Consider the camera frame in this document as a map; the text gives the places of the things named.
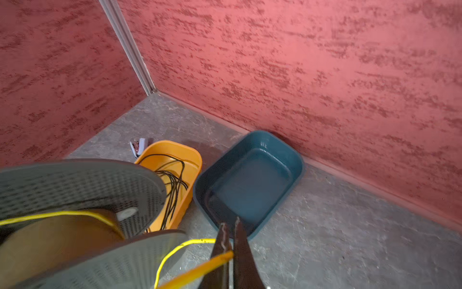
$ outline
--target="yellow cable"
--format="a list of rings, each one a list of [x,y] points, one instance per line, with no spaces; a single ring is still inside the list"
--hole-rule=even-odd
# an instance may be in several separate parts
[[[217,255],[210,259],[209,261],[195,267],[193,270],[190,270],[175,279],[169,281],[168,283],[159,287],[159,289],[178,289],[182,286],[194,281],[195,279],[204,276],[205,274],[212,272],[213,270],[219,268],[223,264],[228,263],[233,259],[233,251],[228,251],[226,253]]]
[[[191,245],[191,244],[215,244],[215,239],[192,239],[188,240],[186,242],[183,242],[181,245],[177,246],[175,249],[170,251],[170,253],[167,254],[167,256],[164,257],[162,262],[160,262],[159,269],[157,269],[157,274],[156,274],[156,282],[154,283],[154,289],[157,288],[159,285],[159,279],[160,279],[160,272],[162,271],[162,267],[164,266],[165,262],[167,262],[168,258],[170,258],[173,254],[178,252],[181,248]]]
[[[25,217],[12,218],[12,219],[7,219],[7,220],[0,221],[0,226],[19,223],[19,222],[24,222],[24,221],[36,220],[36,219],[43,219],[43,218],[49,218],[49,217],[62,216],[62,215],[73,215],[73,216],[82,215],[82,216],[93,217],[93,218],[98,219],[101,222],[109,225],[122,238],[122,240],[125,239],[125,237],[123,236],[122,231],[119,229],[117,224],[115,224],[113,221],[109,220],[108,218],[106,218],[102,214],[93,213],[93,212],[89,212],[89,211],[61,211],[61,212],[45,213],[45,214],[37,214],[37,215],[30,215],[30,216],[25,216]]]

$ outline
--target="red textured wall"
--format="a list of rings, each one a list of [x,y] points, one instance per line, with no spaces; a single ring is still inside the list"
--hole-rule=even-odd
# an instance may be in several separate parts
[[[458,0],[120,0],[159,89],[462,223]]]
[[[98,0],[0,3],[0,166],[61,158],[146,94]]]

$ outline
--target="corner trim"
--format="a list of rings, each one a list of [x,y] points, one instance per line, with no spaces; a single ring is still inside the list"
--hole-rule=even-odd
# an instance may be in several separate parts
[[[117,0],[99,0],[99,3],[103,7],[117,38],[119,38],[120,44],[122,45],[123,50],[125,50],[125,53],[127,54],[127,57],[146,92],[146,95],[157,92],[157,88],[146,68],[146,64],[138,50],[138,46],[136,46],[133,35],[128,28]]]

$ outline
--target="plastic tray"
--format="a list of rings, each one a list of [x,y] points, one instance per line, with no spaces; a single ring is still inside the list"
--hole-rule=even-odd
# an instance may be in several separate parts
[[[179,204],[177,204],[176,206],[172,220],[169,221],[166,225],[166,229],[176,229],[178,228],[178,225],[180,224],[180,221],[186,213],[186,209],[188,208],[193,198],[192,188],[194,181],[201,172],[202,157],[199,154],[199,152],[195,149],[182,145],[180,143],[174,141],[158,141],[148,146],[141,154],[141,156],[139,156],[139,158],[136,160],[135,164],[140,164],[141,166],[155,171],[163,164],[166,164],[173,160],[172,158],[167,156],[151,156],[145,158],[150,154],[167,154],[177,159],[183,160],[185,162],[185,168],[183,171],[182,179],[188,185],[188,189],[185,190],[183,187],[180,189],[178,197]],[[179,176],[182,169],[182,165],[179,162],[175,162],[163,166],[162,169],[174,172],[177,176]],[[169,182],[167,177],[162,177],[162,180],[164,181],[164,183]],[[167,193],[168,192],[170,192],[170,188],[167,185]],[[158,231],[160,229],[165,214],[165,206],[166,205],[164,205],[164,208],[160,212],[157,219],[149,227],[149,229],[152,232]]]
[[[254,131],[199,176],[194,200],[216,229],[222,222],[234,228],[239,216],[251,239],[304,170],[303,159],[293,148],[266,131]]]

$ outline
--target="black wire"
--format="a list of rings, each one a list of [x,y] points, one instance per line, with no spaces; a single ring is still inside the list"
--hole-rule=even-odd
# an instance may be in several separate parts
[[[167,185],[167,184],[170,185],[170,192],[166,196],[168,198],[168,200],[167,200],[167,205],[165,207],[165,214],[164,214],[164,217],[162,219],[162,225],[160,226],[161,230],[165,230],[166,226],[167,226],[169,216],[170,216],[170,221],[171,221],[172,218],[173,218],[173,215],[175,213],[175,209],[176,209],[176,205],[178,203],[178,198],[179,198],[181,186],[183,186],[186,190],[188,189],[188,185],[182,179],[185,164],[184,164],[184,161],[182,161],[180,159],[177,159],[177,158],[175,158],[175,157],[173,157],[171,155],[168,155],[168,154],[149,154],[149,155],[143,157],[138,164],[140,165],[146,158],[151,157],[151,156],[166,156],[166,157],[169,157],[169,158],[173,159],[173,161],[170,161],[168,163],[165,163],[165,164],[161,165],[159,168],[157,168],[157,170],[154,171],[159,177],[167,176],[169,178],[169,181],[170,181],[168,183],[165,183],[165,185]],[[175,163],[175,162],[180,162],[181,165],[182,165],[182,169],[181,169],[179,177],[177,177],[174,173],[172,173],[170,171],[161,170],[161,168],[165,167],[166,165],[169,165],[169,164],[172,164],[172,163]]]

